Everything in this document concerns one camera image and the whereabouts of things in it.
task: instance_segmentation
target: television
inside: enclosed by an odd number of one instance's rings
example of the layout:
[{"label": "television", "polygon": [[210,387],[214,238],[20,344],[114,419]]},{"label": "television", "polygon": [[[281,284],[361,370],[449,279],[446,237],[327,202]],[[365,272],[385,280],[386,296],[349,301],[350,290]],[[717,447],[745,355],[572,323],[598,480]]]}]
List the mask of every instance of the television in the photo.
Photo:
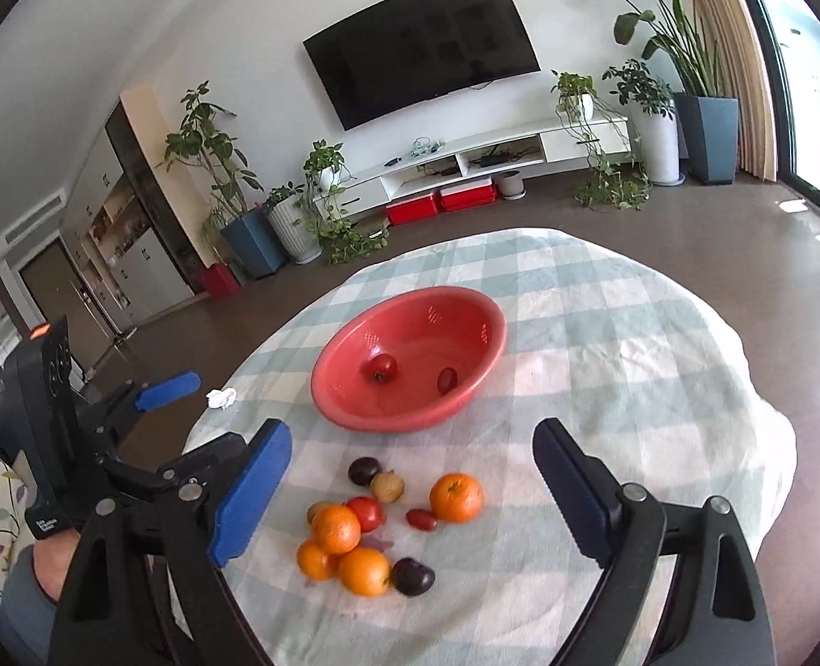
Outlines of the television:
[{"label": "television", "polygon": [[540,70],[512,0],[385,0],[305,40],[342,126]]}]

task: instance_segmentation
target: ceiling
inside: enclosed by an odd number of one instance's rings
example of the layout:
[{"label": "ceiling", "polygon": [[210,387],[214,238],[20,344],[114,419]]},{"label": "ceiling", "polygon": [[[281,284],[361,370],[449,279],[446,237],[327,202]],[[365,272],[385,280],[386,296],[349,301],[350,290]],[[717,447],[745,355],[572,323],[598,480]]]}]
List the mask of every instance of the ceiling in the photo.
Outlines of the ceiling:
[{"label": "ceiling", "polygon": [[17,1],[0,26],[0,233],[69,193],[130,73],[192,1]]}]

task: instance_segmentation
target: crumpled white tissue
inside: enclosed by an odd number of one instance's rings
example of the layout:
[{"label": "crumpled white tissue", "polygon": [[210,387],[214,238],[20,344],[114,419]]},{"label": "crumpled white tissue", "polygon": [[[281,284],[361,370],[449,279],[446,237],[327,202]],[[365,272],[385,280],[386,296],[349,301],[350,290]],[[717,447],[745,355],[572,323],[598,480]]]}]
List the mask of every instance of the crumpled white tissue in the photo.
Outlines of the crumpled white tissue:
[{"label": "crumpled white tissue", "polygon": [[207,403],[211,408],[225,408],[232,406],[238,399],[238,392],[233,388],[225,388],[224,391],[209,391],[207,393]]}]

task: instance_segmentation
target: tv stand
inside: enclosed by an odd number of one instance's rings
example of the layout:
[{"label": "tv stand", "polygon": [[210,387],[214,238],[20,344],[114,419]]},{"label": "tv stand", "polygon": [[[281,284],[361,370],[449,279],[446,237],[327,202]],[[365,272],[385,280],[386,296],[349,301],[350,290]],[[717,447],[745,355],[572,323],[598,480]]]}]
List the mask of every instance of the tv stand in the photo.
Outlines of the tv stand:
[{"label": "tv stand", "polygon": [[[595,113],[589,127],[605,153],[629,150],[626,118]],[[331,202],[344,211],[344,217],[351,217],[464,180],[586,155],[586,146],[568,130],[568,122],[554,117],[463,137],[436,153],[417,158],[404,155],[395,165],[369,168],[342,183],[344,193],[331,196]],[[326,215],[324,199],[316,203]]]}]

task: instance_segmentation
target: table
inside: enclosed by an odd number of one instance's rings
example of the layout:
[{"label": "table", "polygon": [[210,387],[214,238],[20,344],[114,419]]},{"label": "table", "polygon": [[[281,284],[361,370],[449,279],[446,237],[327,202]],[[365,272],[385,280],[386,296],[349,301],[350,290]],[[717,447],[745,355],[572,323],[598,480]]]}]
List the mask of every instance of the table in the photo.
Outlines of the table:
[{"label": "table", "polygon": [[[473,287],[509,322],[505,353],[480,395],[442,425],[401,436],[354,433],[316,410],[309,378],[321,348],[376,302],[425,286]],[[533,428],[558,416],[620,482],[700,506],[730,498],[753,553],[777,518],[795,469],[789,422],[749,378],[737,334],[668,277],[554,230],[475,235],[371,265],[309,305],[257,348],[228,385],[238,402],[207,411],[186,448],[224,431],[248,438],[267,417],[293,431],[293,461],[246,553],[226,576],[278,666],[549,663],[599,570],[583,558],[531,455]],[[417,558],[437,581],[422,597],[358,598],[311,583],[294,554],[306,508],[358,496],[346,469],[376,456],[404,475],[389,523],[367,536],[393,560]],[[481,480],[481,517],[414,531],[449,471]],[[640,663],[665,596],[661,563],[624,663]]]}]

